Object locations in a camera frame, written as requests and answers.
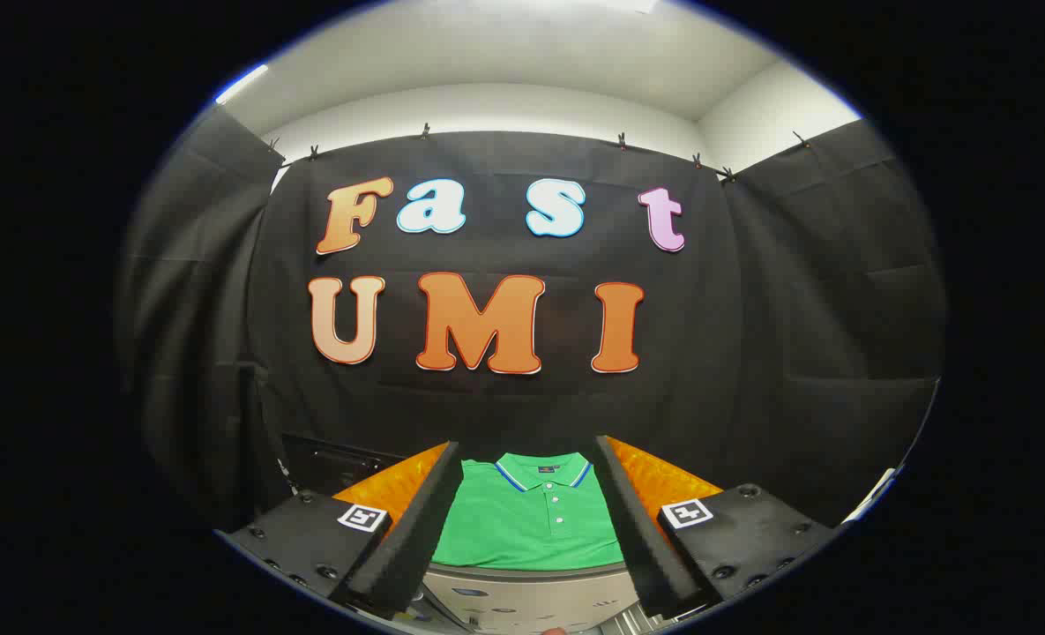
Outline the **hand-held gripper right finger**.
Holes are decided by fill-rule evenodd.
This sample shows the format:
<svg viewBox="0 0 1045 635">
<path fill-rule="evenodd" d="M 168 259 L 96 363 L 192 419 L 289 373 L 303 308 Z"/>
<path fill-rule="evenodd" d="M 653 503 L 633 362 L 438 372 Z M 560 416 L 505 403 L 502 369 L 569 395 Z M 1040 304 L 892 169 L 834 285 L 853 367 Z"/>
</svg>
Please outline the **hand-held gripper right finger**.
<svg viewBox="0 0 1045 635">
<path fill-rule="evenodd" d="M 650 616 L 738 602 L 840 535 L 763 486 L 717 487 L 613 437 L 594 438 L 593 467 Z"/>
</svg>

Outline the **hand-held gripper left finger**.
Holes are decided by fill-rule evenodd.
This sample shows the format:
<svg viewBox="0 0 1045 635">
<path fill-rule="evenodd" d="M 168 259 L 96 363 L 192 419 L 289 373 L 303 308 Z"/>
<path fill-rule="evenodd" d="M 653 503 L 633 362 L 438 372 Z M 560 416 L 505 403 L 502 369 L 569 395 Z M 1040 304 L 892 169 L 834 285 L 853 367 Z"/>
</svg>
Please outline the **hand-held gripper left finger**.
<svg viewBox="0 0 1045 635">
<path fill-rule="evenodd" d="M 220 537 L 302 594 L 390 619 L 420 591 L 462 479 L 444 442 L 336 494 L 299 487 Z"/>
</svg>

